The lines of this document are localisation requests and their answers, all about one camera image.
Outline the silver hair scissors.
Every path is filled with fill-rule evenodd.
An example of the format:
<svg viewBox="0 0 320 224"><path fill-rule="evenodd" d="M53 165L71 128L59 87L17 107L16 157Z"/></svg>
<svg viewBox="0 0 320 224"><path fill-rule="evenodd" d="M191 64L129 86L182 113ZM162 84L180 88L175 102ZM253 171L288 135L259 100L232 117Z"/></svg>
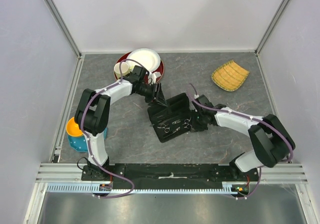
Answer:
<svg viewBox="0 0 320 224"><path fill-rule="evenodd" d="M176 133L177 131L180 131L182 128L184 129L191 129L191 118L189 119L179 119L179 120L175 120L172 122L172 125L178 125L180 124L179 127L177 127L173 133Z"/></svg>

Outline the black zip tool case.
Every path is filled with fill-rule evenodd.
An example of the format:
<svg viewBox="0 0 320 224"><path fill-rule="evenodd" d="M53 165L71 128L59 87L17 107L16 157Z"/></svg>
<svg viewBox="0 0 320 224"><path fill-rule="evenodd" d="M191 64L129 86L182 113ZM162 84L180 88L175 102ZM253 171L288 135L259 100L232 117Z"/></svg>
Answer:
<svg viewBox="0 0 320 224"><path fill-rule="evenodd" d="M167 99L167 103L167 107L157 104L150 106L147 110L151 125L161 143L165 143L190 131L190 129L182 128L180 131L173 133L180 124L172 125L172 122L175 120L191 118L190 102L186 93L181 93ZM162 123L169 124L169 133L164 133L162 129L157 128Z"/></svg>

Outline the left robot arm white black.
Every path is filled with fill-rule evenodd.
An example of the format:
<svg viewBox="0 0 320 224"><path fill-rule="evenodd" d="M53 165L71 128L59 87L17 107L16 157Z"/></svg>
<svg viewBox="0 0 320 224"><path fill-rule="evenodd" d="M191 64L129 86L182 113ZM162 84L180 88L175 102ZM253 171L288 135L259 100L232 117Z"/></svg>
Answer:
<svg viewBox="0 0 320 224"><path fill-rule="evenodd" d="M110 107L116 101L131 94L145 98L149 105L167 106L161 83L145 81L147 69L135 66L133 71L116 82L101 89L85 89L77 106L74 120L83 132L88 148L88 159L93 165L92 174L98 180L106 180L110 169L105 149L104 131L109 120Z"/></svg>

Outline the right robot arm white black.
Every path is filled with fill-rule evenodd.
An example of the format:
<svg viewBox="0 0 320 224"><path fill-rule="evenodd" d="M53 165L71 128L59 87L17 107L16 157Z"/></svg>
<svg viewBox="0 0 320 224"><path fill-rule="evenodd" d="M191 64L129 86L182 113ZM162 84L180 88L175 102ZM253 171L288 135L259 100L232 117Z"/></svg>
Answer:
<svg viewBox="0 0 320 224"><path fill-rule="evenodd" d="M214 106L205 95L194 95L194 130L207 130L208 125L229 128L250 138L252 150L235 157L229 168L233 180L242 180L247 172L262 166L274 167L291 161L295 143L277 116L252 116L225 105Z"/></svg>

